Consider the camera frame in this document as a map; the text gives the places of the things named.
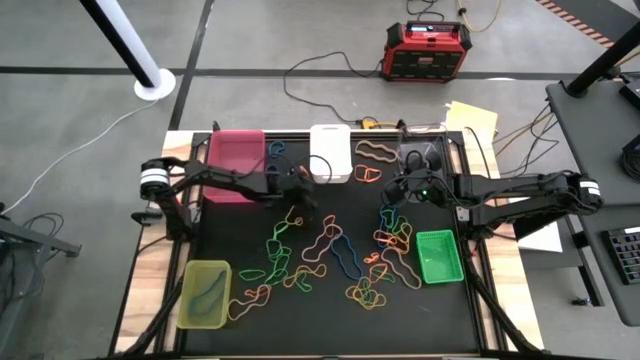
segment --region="red portable power station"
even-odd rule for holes
[[[459,22],[409,21],[387,29],[382,77],[389,81],[448,82],[471,49]]]

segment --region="keyboard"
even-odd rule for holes
[[[622,282],[640,283],[640,227],[604,231],[603,236]]]

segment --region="green plastic basket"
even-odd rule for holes
[[[416,245],[427,284],[462,281],[458,248],[451,230],[424,231],[416,234]]]

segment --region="red plastic bin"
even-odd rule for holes
[[[211,134],[207,164],[247,173],[263,161],[265,138],[261,130],[218,130]],[[264,162],[256,168],[264,172]],[[204,188],[204,197],[214,203],[250,203],[235,191]]]

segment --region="gray floor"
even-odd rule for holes
[[[633,10],[631,0],[616,2]],[[157,62],[184,67],[204,0],[121,3]],[[474,23],[488,20],[492,6],[468,3]],[[448,18],[453,18],[454,9],[451,0],[433,8]],[[286,69],[306,57],[344,50],[354,67],[369,69],[382,56],[384,30],[407,18],[399,0],[217,0],[198,67]],[[572,73],[604,51],[533,0],[505,0],[496,25],[474,35],[473,41],[464,71]],[[77,1],[8,0],[0,3],[0,66],[123,64]],[[640,62],[629,66],[638,70]],[[309,68],[345,66],[336,58]],[[499,131],[506,134],[542,109],[549,83],[458,80],[416,85],[294,78],[289,84],[295,94],[330,102],[347,118],[441,121],[444,105],[461,101],[499,113]],[[7,203],[24,193],[60,154],[143,105],[132,94],[130,76],[0,75],[0,84],[0,199]],[[11,213],[22,221],[45,211],[60,212],[67,220],[60,236],[83,244],[79,258],[60,257],[48,265],[44,293],[35,301],[19,353],[44,353],[51,359],[106,353],[139,232],[129,214],[144,206],[137,193],[139,165],[159,154],[176,93],[55,168]],[[279,78],[197,77],[180,128],[209,129],[213,120],[224,128],[262,129],[337,122],[326,109],[287,98]],[[561,144],[529,170],[574,168],[560,129],[554,128],[548,137]],[[517,141],[498,158],[500,168],[516,168],[530,142]],[[633,339],[640,333],[622,325],[611,301],[600,309],[568,305],[569,299],[584,295],[577,271],[527,275],[548,349],[637,358],[640,345]]]

